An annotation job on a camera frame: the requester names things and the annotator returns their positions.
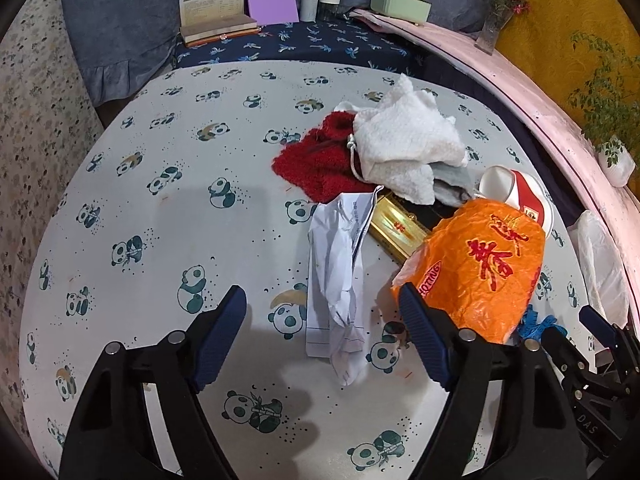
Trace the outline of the white bag lined trash bin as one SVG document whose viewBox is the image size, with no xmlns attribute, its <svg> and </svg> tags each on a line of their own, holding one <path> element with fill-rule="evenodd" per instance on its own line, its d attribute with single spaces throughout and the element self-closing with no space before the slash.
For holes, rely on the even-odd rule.
<svg viewBox="0 0 640 480">
<path fill-rule="evenodd" d="M 591 307 L 610 324 L 628 322 L 629 292 L 620 253 L 604 223 L 585 210 L 568 228 Z"/>
</svg>

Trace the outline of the red fuzzy cloth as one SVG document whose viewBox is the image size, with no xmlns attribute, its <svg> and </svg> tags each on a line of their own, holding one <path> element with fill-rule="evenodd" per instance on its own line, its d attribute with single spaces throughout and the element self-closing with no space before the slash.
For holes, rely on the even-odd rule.
<svg viewBox="0 0 640 480">
<path fill-rule="evenodd" d="M 315 203 L 326 204 L 342 193 L 370 193 L 374 185 L 352 173 L 348 136 L 355 115 L 332 112 L 297 143 L 288 145 L 271 164 L 275 174 L 300 188 Z"/>
</svg>

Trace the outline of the mustard yellow backdrop cloth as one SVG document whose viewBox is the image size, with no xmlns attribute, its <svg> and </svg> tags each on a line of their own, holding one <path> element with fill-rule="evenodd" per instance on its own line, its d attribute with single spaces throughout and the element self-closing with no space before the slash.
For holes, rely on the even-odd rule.
<svg viewBox="0 0 640 480">
<path fill-rule="evenodd" d="M 638 32 L 617 0 L 527 1 L 529 10 L 500 32 L 497 50 L 582 125 L 582 112 L 568 98 L 592 74 L 598 57 L 583 44 L 574 47 L 572 35 L 593 34 L 637 55 Z"/>
</svg>

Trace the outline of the potted green plant white pot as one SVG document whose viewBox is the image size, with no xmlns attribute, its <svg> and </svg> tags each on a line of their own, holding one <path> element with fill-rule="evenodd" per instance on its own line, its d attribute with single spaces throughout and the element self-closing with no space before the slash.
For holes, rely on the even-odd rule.
<svg viewBox="0 0 640 480">
<path fill-rule="evenodd" d="M 597 64 L 568 102 L 582 113 L 582 135 L 596 150 L 605 177 L 623 188 L 639 170 L 639 57 L 586 32 L 574 32 L 570 41 Z"/>
</svg>

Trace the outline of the white tissue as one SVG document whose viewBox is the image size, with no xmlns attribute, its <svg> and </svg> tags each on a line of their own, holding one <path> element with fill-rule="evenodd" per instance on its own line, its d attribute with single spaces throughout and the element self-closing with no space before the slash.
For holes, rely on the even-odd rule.
<svg viewBox="0 0 640 480">
<path fill-rule="evenodd" d="M 433 93 L 414 88 L 406 75 L 376 107 L 343 101 L 335 109 L 354 116 L 347 148 L 357 180 L 382 185 L 416 205 L 459 207 L 472 200 L 456 118 L 444 116 Z"/>
</svg>

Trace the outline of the pink bed sheet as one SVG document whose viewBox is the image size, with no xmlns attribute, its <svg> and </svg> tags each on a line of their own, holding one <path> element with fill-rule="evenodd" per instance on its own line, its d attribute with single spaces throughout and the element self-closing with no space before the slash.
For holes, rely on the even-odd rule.
<svg viewBox="0 0 640 480">
<path fill-rule="evenodd" d="M 435 24 L 415 25 L 363 9 L 349 15 L 438 54 L 496 96 L 529 128 L 582 203 L 608 228 L 623 263 L 630 303 L 638 307 L 639 202 L 626 188 L 616 188 L 605 177 L 576 122 L 502 54 L 481 51 L 469 36 Z"/>
</svg>

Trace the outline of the white paper receipt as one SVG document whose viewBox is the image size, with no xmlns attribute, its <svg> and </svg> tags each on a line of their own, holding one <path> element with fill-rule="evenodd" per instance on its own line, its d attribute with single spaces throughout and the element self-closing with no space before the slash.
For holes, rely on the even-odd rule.
<svg viewBox="0 0 640 480">
<path fill-rule="evenodd" d="M 328 360 L 343 387 L 360 374 L 368 348 L 361 249 L 380 191 L 343 193 L 310 220 L 306 353 Z"/>
</svg>

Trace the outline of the glass vase red flowers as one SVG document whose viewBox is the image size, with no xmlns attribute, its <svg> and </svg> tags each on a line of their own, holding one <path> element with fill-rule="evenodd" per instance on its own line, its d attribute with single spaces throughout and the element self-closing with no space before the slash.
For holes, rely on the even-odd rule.
<svg viewBox="0 0 640 480">
<path fill-rule="evenodd" d="M 513 15 L 526 13 L 529 10 L 529 2 L 527 0 L 486 1 L 488 2 L 488 13 L 483 28 L 475 41 L 475 47 L 492 55 L 503 27 Z"/>
</svg>

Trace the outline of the green tissue box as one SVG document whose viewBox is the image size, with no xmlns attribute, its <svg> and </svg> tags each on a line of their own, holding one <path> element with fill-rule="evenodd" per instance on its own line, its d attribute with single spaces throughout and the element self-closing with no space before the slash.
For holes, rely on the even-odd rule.
<svg viewBox="0 0 640 480">
<path fill-rule="evenodd" d="M 431 12 L 431 3 L 426 0 L 370 0 L 370 9 L 388 18 L 422 24 Z"/>
</svg>

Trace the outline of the blue glove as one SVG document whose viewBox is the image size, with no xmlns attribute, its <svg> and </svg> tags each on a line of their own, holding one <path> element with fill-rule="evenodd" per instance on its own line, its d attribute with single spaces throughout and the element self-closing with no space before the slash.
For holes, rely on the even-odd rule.
<svg viewBox="0 0 640 480">
<path fill-rule="evenodd" d="M 533 339 L 541 342 L 542 334 L 547 328 L 555 328 L 563 336 L 567 336 L 567 329 L 558 323 L 554 315 L 547 315 L 541 321 L 538 320 L 539 313 L 529 304 L 516 326 L 514 339 L 516 342 L 524 342 L 526 339 Z"/>
</svg>

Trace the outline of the navy floral cloth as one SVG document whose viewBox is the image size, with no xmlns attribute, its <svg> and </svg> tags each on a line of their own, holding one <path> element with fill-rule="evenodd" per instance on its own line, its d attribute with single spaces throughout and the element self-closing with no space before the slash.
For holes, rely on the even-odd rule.
<svg viewBox="0 0 640 480">
<path fill-rule="evenodd" d="M 333 20 L 269 25 L 254 34 L 196 47 L 178 44 L 172 66 L 265 60 L 348 64 L 409 76 L 419 75 L 423 65 L 408 41 L 375 32 L 358 21 Z"/>
</svg>

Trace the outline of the red gold cigarette box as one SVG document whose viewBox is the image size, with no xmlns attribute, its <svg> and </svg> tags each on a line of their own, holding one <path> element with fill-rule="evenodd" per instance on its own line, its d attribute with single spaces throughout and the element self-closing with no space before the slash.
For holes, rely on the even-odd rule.
<svg viewBox="0 0 640 480">
<path fill-rule="evenodd" d="M 376 201 L 369 234 L 396 262 L 403 264 L 422 246 L 431 231 L 393 194 L 385 194 Z"/>
</svg>

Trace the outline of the orange snack bag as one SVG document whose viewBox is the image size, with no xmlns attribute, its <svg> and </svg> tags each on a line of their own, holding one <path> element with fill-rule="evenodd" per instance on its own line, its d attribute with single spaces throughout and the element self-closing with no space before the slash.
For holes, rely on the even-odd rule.
<svg viewBox="0 0 640 480">
<path fill-rule="evenodd" d="M 542 227 L 505 203 L 477 198 L 434 227 L 407 259 L 390 290 L 416 286 L 425 303 L 494 344 L 518 326 L 544 260 Z"/>
</svg>

